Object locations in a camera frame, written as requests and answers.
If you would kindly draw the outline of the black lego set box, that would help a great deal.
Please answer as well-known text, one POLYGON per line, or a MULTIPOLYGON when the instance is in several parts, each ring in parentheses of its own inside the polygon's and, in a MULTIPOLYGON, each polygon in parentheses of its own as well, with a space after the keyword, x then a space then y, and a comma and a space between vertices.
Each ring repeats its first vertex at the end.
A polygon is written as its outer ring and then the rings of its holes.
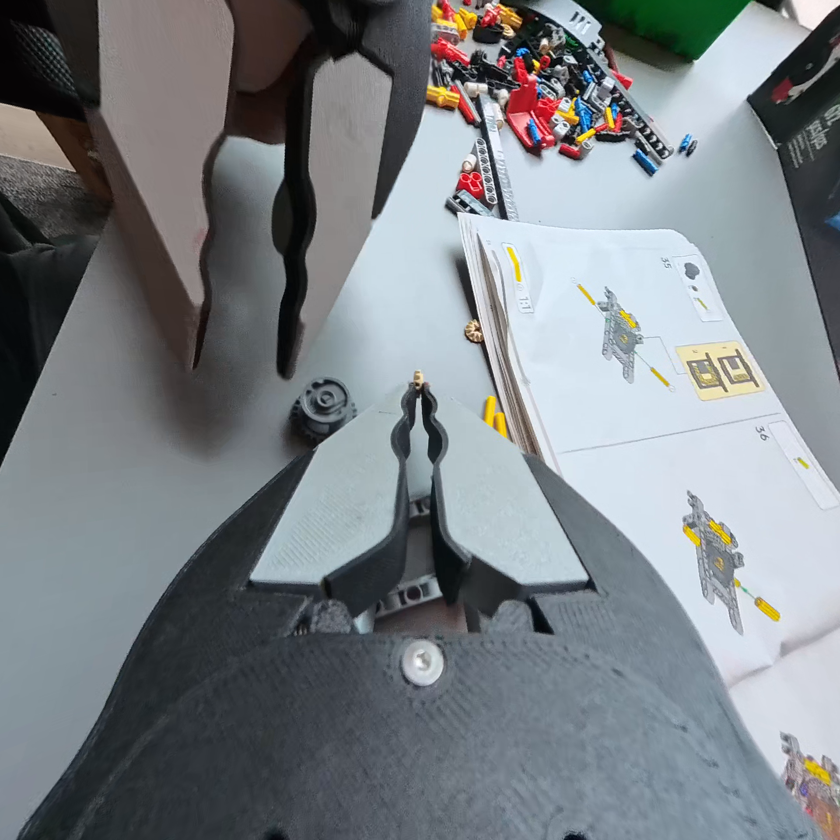
POLYGON ((748 96, 779 156, 839 364, 839 8, 748 96))

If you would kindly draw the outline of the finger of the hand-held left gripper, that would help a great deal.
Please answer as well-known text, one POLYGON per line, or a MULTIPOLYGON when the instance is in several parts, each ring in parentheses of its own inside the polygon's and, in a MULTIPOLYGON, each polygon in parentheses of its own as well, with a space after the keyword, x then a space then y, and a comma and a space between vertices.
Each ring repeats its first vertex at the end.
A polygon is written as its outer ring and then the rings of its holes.
POLYGON ((391 94, 392 78, 358 52, 315 63, 292 89, 271 216, 285 270, 276 351, 285 380, 318 337, 370 234, 391 94))
POLYGON ((212 301, 207 191, 228 109, 235 34, 229 3, 46 6, 135 274, 164 341, 191 370, 212 301))

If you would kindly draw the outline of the grey lego frame assembly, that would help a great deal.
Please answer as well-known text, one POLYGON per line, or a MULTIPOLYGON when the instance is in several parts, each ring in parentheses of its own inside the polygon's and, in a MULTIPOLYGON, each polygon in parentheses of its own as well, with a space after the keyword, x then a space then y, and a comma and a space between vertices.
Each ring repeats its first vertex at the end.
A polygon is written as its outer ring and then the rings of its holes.
POLYGON ((401 580, 378 603, 353 623, 362 634, 374 630, 402 632, 412 629, 464 632, 466 617, 458 605, 448 605, 434 568, 430 497, 409 501, 406 565, 401 580))

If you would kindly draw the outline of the black office chair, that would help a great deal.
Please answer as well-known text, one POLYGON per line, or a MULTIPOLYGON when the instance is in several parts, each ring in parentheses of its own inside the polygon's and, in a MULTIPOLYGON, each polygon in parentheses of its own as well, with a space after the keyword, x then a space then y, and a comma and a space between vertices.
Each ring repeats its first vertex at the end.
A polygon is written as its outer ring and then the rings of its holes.
POLYGON ((1 103, 87 121, 99 104, 97 2, 1 2, 1 103))

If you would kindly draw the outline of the pile of loose lego pieces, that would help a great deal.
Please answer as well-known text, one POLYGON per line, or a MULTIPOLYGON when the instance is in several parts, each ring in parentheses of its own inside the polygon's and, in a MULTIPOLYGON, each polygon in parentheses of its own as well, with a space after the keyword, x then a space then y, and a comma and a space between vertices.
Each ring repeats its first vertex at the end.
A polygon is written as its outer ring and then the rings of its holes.
POLYGON ((601 37, 601 24, 576 2, 548 12, 523 2, 432 2, 427 103, 459 110, 477 125, 489 111, 526 151, 555 149, 579 161, 596 143, 632 142, 654 175, 671 156, 695 153, 688 133, 669 143, 630 94, 601 37))

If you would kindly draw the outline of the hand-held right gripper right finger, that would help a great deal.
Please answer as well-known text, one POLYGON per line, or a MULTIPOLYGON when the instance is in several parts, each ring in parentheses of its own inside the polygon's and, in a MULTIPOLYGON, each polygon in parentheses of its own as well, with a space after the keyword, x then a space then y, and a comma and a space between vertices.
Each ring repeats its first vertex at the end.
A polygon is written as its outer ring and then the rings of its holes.
POLYGON ((590 576, 520 448, 428 385, 421 405, 446 602, 491 616, 506 601, 586 589, 590 576))

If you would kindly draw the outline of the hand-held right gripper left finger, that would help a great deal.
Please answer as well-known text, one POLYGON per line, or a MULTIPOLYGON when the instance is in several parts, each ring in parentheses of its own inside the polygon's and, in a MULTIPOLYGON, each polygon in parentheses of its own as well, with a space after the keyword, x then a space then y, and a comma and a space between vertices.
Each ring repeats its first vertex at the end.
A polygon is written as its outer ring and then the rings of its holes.
POLYGON ((249 576, 357 617, 403 577, 417 387, 405 384, 315 447, 249 576))

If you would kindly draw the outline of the green plastic box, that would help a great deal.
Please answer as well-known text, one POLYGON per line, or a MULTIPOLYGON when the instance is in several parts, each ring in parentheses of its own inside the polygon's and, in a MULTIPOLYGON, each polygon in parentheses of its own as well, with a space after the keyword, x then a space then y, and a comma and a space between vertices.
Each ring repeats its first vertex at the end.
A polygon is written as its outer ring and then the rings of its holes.
POLYGON ((614 25, 671 53, 696 60, 749 4, 747 1, 524 1, 515 2, 563 26, 586 46, 614 25))

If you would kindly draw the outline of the person's dark clothing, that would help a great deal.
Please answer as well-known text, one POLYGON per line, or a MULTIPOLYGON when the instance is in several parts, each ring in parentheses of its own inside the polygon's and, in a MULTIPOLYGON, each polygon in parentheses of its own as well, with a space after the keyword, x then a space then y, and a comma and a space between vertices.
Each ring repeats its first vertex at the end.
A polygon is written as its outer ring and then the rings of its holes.
POLYGON ((46 237, 1 195, 1 457, 76 296, 99 236, 46 237))

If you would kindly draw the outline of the dark grey lego gear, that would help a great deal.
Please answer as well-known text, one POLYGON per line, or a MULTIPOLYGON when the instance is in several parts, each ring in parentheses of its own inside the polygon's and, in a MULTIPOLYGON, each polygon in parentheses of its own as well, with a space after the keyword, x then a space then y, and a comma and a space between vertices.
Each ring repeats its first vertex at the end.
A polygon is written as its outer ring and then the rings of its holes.
POLYGON ((322 376, 305 385, 291 407, 289 419, 297 436, 317 446, 356 416, 348 387, 336 377, 322 376))

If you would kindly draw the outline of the lego instruction booklet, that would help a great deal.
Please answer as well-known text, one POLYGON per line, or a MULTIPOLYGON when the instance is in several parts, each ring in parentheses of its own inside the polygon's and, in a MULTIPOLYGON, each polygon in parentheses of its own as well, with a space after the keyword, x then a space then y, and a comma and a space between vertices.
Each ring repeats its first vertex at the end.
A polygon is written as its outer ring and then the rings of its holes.
POLYGON ((838 838, 838 489, 673 230, 458 216, 507 430, 663 577, 838 838))

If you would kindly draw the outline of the long grey lego strip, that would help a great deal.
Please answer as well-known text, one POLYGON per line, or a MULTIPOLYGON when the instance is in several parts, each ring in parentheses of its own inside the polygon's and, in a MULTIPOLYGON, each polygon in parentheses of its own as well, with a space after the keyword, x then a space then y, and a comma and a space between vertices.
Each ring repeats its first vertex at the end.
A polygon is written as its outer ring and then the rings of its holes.
POLYGON ((496 103, 488 94, 479 94, 478 106, 481 114, 480 128, 487 146, 490 169, 497 193, 499 216, 508 221, 519 221, 518 206, 512 190, 507 159, 503 150, 497 115, 496 103))

